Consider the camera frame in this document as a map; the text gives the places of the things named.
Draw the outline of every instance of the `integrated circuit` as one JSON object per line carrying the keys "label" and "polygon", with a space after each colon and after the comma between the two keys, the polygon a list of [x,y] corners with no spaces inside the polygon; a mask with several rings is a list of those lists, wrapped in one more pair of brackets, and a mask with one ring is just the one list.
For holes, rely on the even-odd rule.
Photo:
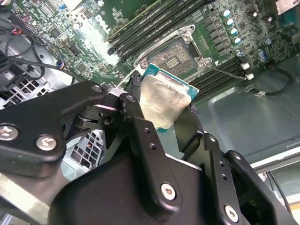
{"label": "integrated circuit", "polygon": [[51,31],[50,31],[50,36],[54,37],[54,38],[58,38],[61,35],[61,33],[59,32],[59,30],[54,27]]}
{"label": "integrated circuit", "polygon": [[83,63],[80,63],[76,69],[80,72],[80,73],[83,73],[85,70],[86,70],[86,67],[84,66]]}
{"label": "integrated circuit", "polygon": [[162,49],[149,58],[148,62],[175,76],[180,76],[197,68],[197,63],[182,39]]}

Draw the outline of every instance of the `blue capacitor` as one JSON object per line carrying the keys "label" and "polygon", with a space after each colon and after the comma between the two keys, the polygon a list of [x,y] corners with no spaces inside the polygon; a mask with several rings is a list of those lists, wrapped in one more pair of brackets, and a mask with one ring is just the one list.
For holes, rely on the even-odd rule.
{"label": "blue capacitor", "polygon": [[60,10],[65,9],[65,8],[67,8],[67,5],[66,5],[66,4],[63,4],[63,5],[61,5],[61,6],[59,7]]}

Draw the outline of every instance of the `black dimm slot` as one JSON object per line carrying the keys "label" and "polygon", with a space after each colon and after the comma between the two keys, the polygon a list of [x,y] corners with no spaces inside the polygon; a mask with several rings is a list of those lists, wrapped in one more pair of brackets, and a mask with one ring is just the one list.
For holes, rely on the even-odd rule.
{"label": "black dimm slot", "polygon": [[159,3],[157,3],[153,8],[151,8],[149,11],[147,10],[146,12],[143,12],[142,15],[139,15],[139,17],[141,17],[139,20],[137,19],[133,19],[131,21],[129,21],[126,25],[124,25],[124,27],[122,27],[119,31],[117,31],[116,33],[112,34],[107,41],[111,44],[114,43],[114,41],[120,37],[121,35],[123,36],[123,34],[125,32],[127,32],[129,29],[131,29],[131,27],[133,25],[137,25],[139,24],[142,20],[144,20],[145,16],[147,16],[148,14],[153,14],[153,12],[155,12],[157,10],[157,8],[161,7],[161,5],[163,3],[165,3],[166,1],[172,1],[172,0],[161,0],[159,1]]}
{"label": "black dimm slot", "polygon": [[157,17],[159,17],[166,8],[172,7],[180,0],[169,0],[164,2],[163,4],[159,5],[159,7],[155,8],[153,11],[151,11],[147,16],[143,17],[141,20],[139,20],[137,23],[132,24],[131,27],[128,28],[125,32],[120,34],[114,41],[112,42],[112,49],[117,49],[119,45],[127,41],[129,38],[131,38],[134,34],[139,32],[144,26],[147,26],[149,23],[153,22]]}
{"label": "black dimm slot", "polygon": [[134,45],[136,43],[136,40],[141,40],[141,38],[144,38],[151,32],[155,31],[160,24],[174,18],[174,16],[176,16],[177,13],[188,7],[189,4],[191,4],[193,1],[194,0],[180,0],[180,2],[177,5],[168,9],[168,11],[160,15],[153,22],[149,23],[148,26],[144,27],[142,30],[139,30],[134,36],[130,36],[128,38],[128,41],[123,42],[121,45],[119,45],[116,51],[125,51],[125,48],[129,48],[132,45]]}
{"label": "black dimm slot", "polygon": [[[236,57],[217,68],[236,76],[244,75],[244,70],[240,67],[240,61]],[[199,93],[193,102],[205,99],[236,81],[238,80],[229,75],[211,70],[190,82],[190,85],[199,89]]]}
{"label": "black dimm slot", "polygon": [[141,49],[143,49],[147,44],[155,41],[156,39],[160,38],[161,36],[164,36],[165,33],[168,32],[172,27],[174,27],[178,22],[183,21],[186,17],[193,14],[195,11],[199,9],[199,7],[205,5],[205,1],[203,0],[197,0],[194,3],[192,3],[188,8],[184,9],[182,12],[177,14],[174,18],[168,20],[165,22],[162,26],[157,28],[153,33],[145,37],[144,41],[137,43],[136,45],[132,46],[125,52],[121,52],[119,56],[124,57],[121,59],[121,62],[125,62],[129,57],[131,57],[133,54],[137,53]]}

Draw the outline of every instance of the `white connector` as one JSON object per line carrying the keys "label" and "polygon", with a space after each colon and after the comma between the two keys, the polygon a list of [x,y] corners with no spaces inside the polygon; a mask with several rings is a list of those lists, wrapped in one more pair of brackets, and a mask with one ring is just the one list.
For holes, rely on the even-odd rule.
{"label": "white connector", "polygon": [[245,77],[247,80],[252,80],[254,78],[254,74],[246,74]]}
{"label": "white connector", "polygon": [[242,63],[240,66],[243,68],[243,70],[246,70],[246,69],[250,68],[249,63]]}

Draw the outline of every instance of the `electronic chip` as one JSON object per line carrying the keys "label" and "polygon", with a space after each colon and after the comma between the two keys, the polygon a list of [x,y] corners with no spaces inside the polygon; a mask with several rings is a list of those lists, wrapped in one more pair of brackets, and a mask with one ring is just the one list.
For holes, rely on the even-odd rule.
{"label": "electronic chip", "polygon": [[59,32],[59,30],[56,27],[54,27],[52,29],[52,31],[50,31],[50,36],[54,37],[55,39],[58,38],[60,35],[61,35],[61,33]]}
{"label": "electronic chip", "polygon": [[213,30],[216,29],[216,26],[212,23],[211,25],[208,25],[208,26],[206,27],[206,29],[207,29],[208,31],[213,31]]}
{"label": "electronic chip", "polygon": [[242,22],[242,23],[239,24],[239,27],[242,30],[246,27],[246,24],[244,22]]}
{"label": "electronic chip", "polygon": [[215,45],[217,45],[217,44],[219,44],[219,43],[222,42],[222,39],[221,39],[220,37],[217,37],[217,38],[213,39],[212,42],[213,42]]}
{"label": "electronic chip", "polygon": [[219,35],[219,33],[218,33],[216,30],[210,33],[210,37],[211,37],[211,38],[215,38],[215,37],[217,37],[218,35]]}
{"label": "electronic chip", "polygon": [[207,17],[207,18],[205,18],[205,19],[203,20],[203,23],[204,23],[205,25],[211,24],[211,23],[212,23],[212,18],[211,18],[210,16]]}
{"label": "electronic chip", "polygon": [[226,55],[228,52],[226,49],[223,49],[221,51],[218,52],[220,56]]}
{"label": "electronic chip", "polygon": [[85,10],[83,13],[85,16],[87,16],[88,14],[90,14],[90,12],[88,10]]}
{"label": "electronic chip", "polygon": [[76,69],[79,71],[79,73],[83,73],[83,72],[86,70],[86,67],[85,67],[82,63],[80,63],[80,64],[76,67]]}
{"label": "electronic chip", "polygon": [[175,76],[197,69],[197,63],[182,39],[175,41],[150,57],[148,63],[152,63]]}

